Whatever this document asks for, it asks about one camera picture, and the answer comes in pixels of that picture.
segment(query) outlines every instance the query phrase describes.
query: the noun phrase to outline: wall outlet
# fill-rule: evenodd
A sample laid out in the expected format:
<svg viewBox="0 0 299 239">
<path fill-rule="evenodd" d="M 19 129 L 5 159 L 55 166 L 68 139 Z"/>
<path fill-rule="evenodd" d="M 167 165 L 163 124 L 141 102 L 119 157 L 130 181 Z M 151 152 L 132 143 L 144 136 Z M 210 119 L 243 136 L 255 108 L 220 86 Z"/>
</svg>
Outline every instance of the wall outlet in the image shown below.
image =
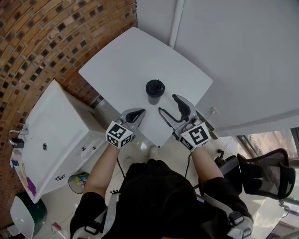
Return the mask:
<svg viewBox="0 0 299 239">
<path fill-rule="evenodd" d="M 219 111 L 214 106 L 210 108 L 210 112 L 211 114 L 216 114 L 216 113 L 220 114 Z"/>
</svg>

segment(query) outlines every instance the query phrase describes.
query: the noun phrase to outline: brick wall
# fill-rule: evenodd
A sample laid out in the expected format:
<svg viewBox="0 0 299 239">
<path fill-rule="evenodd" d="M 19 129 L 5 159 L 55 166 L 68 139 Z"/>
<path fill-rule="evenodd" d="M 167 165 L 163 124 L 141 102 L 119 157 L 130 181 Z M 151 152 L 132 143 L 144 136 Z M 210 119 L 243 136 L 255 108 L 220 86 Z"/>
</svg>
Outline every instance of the brick wall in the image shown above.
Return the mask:
<svg viewBox="0 0 299 239">
<path fill-rule="evenodd" d="M 100 49 L 136 26 L 135 0 L 0 1 L 0 228 L 23 187 L 9 166 L 9 129 L 20 126 L 56 79 L 81 101 L 98 93 L 78 70 Z"/>
</svg>

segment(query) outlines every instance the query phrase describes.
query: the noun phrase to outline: backpack strap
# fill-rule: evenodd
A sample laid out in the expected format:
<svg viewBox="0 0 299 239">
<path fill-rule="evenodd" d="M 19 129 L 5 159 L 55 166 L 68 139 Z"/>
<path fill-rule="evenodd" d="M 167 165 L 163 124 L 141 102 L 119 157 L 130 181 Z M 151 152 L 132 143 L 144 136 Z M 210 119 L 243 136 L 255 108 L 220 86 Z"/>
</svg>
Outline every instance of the backpack strap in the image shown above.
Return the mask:
<svg viewBox="0 0 299 239">
<path fill-rule="evenodd" d="M 253 222 L 249 217 L 242 215 L 238 211 L 233 211 L 229 206 L 210 197 L 207 194 L 204 194 L 203 198 L 211 206 L 219 208 L 226 213 L 228 221 L 232 226 L 228 232 L 228 236 L 232 237 L 233 239 L 251 239 Z"/>
<path fill-rule="evenodd" d="M 76 230 L 73 239 L 79 239 L 79 238 L 94 238 L 94 239 L 100 239 L 103 236 L 107 234 L 107 232 L 111 229 L 114 221 L 115 221 L 115 215 L 116 215 L 116 204 L 119 200 L 119 193 L 114 193 L 110 197 L 109 205 L 106 207 L 106 209 L 99 215 L 97 218 L 95 218 L 94 221 L 90 222 L 87 226 L 81 227 L 78 230 Z M 104 215 L 106 215 L 106 220 L 104 223 L 104 229 L 103 229 L 103 219 Z"/>
</svg>

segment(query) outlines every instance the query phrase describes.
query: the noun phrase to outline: black cup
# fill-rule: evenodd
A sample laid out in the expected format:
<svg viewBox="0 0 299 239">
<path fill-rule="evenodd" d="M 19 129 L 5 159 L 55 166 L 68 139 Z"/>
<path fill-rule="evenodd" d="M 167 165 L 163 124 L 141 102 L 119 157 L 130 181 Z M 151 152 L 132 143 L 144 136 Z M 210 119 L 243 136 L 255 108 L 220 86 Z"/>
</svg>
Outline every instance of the black cup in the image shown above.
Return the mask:
<svg viewBox="0 0 299 239">
<path fill-rule="evenodd" d="M 165 85 L 160 80 L 151 80 L 146 84 L 145 90 L 148 94 L 149 103 L 156 105 L 164 94 Z"/>
</svg>

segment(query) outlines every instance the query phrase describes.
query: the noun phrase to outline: cable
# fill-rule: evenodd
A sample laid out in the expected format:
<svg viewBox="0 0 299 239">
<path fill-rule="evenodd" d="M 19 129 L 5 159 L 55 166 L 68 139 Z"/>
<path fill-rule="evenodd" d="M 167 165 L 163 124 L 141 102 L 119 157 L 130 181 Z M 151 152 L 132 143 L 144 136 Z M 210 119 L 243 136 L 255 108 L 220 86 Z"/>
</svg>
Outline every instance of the cable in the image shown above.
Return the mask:
<svg viewBox="0 0 299 239">
<path fill-rule="evenodd" d="M 187 164 L 187 168 L 186 168 L 185 178 L 187 177 L 187 172 L 188 172 L 188 168 L 189 168 L 189 164 L 190 164 L 190 157 L 191 157 L 191 154 L 189 154 L 189 156 L 188 156 L 188 164 Z"/>
<path fill-rule="evenodd" d="M 123 178 L 125 178 L 125 174 L 123 173 L 123 171 L 122 171 L 122 168 L 121 168 L 121 165 L 120 165 L 120 162 L 118 161 L 118 157 L 117 157 L 117 163 L 118 163 L 118 166 L 120 167 L 120 169 L 121 169 L 121 173 L 122 173 L 122 175 L 123 175 Z"/>
<path fill-rule="evenodd" d="M 213 114 L 213 112 L 212 113 L 210 113 L 210 115 L 207 117 L 207 119 L 206 119 L 206 121 L 204 122 L 204 123 L 206 123 L 207 122 L 207 120 L 210 118 L 210 116 Z"/>
</svg>

